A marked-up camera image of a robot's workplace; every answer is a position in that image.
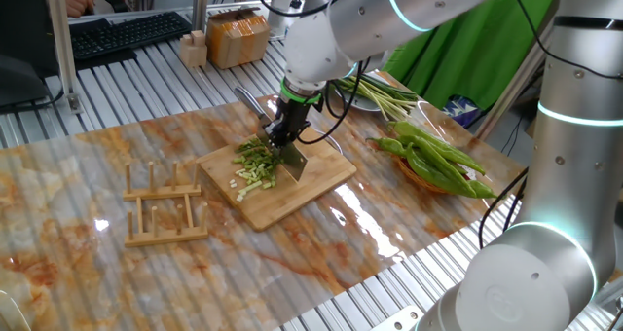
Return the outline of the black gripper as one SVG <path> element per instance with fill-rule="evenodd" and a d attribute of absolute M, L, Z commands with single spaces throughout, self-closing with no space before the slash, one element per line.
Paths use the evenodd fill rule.
<path fill-rule="evenodd" d="M 263 129 L 273 148 L 282 148 L 296 141 L 308 127 L 307 116 L 312 106 L 281 96 L 277 101 L 275 120 L 263 119 Z"/>

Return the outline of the person's bare hand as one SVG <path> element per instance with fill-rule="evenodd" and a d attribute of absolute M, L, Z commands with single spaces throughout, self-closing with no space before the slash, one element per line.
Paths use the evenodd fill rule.
<path fill-rule="evenodd" d="M 65 0 L 67 15 L 70 18 L 79 18 L 94 13 L 94 0 Z"/>

